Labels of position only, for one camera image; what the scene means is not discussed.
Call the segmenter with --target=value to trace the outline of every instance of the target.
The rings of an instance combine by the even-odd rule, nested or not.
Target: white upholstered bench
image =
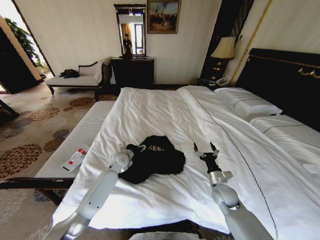
[[[58,205],[62,199],[53,190],[68,189],[80,168],[78,166],[73,171],[67,171],[62,168],[62,164],[82,144],[92,145],[114,103],[114,101],[96,102],[35,177],[6,179],[0,182],[0,189],[37,189]]]
[[[78,66],[79,77],[64,78],[55,76],[45,80],[52,95],[55,94],[54,87],[78,88],[78,89],[101,89],[110,84],[112,67],[110,58],[96,61],[90,65]]]

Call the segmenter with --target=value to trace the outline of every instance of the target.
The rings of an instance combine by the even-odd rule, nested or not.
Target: telephone
[[[225,77],[218,79],[215,81],[217,85],[220,87],[226,87],[229,84],[230,80],[227,80]]]

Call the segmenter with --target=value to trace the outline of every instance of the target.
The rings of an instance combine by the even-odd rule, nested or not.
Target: white bedsheet
[[[228,233],[224,217],[211,198],[206,165],[193,155],[193,142],[205,152],[210,151],[211,141],[220,150],[220,167],[234,174],[230,186],[274,238],[273,220],[278,239],[318,239],[320,195],[315,180],[215,96],[207,88],[195,86],[178,91],[122,89],[54,213],[53,223],[64,220],[77,208],[93,180],[109,166],[110,155],[119,150],[119,142],[137,145],[150,135],[167,135],[185,154],[184,171],[177,175],[153,174],[139,185],[120,179],[90,222],[91,227],[141,228],[189,219]]]

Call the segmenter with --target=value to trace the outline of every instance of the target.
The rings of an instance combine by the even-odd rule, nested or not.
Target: framed painting
[[[181,0],[147,0],[148,34],[177,34]]]

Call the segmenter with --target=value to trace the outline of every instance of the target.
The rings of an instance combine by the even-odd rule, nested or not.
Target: mirror
[[[122,56],[146,56],[146,5],[115,4],[114,7]]]

